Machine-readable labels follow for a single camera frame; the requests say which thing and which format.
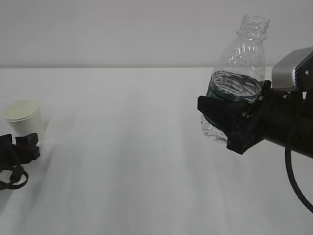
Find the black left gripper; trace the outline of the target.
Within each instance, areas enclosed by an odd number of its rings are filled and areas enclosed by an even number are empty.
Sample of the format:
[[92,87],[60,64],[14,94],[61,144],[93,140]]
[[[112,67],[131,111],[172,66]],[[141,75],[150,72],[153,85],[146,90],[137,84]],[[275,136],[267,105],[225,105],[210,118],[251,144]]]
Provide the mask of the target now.
[[12,135],[6,134],[0,137],[0,170],[20,164],[28,164],[40,157],[40,149],[37,146],[39,139],[37,133],[31,133],[23,137],[15,137],[13,144]]

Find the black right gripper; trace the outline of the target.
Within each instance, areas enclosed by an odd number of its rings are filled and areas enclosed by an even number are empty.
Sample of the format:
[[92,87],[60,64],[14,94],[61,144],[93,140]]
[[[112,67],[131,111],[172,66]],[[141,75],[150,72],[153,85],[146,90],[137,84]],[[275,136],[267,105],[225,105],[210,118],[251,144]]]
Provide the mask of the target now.
[[212,141],[227,142],[228,150],[242,155],[264,139],[265,117],[271,104],[270,80],[264,81],[261,95],[250,104],[199,96],[202,132]]

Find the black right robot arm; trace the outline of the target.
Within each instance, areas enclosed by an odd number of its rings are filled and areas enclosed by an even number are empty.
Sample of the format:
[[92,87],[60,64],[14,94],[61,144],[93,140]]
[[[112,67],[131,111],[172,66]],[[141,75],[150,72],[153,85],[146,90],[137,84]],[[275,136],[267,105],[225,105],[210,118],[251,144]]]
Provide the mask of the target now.
[[313,156],[313,98],[275,91],[266,81],[253,103],[199,96],[197,109],[227,137],[227,149],[244,154],[263,140]]

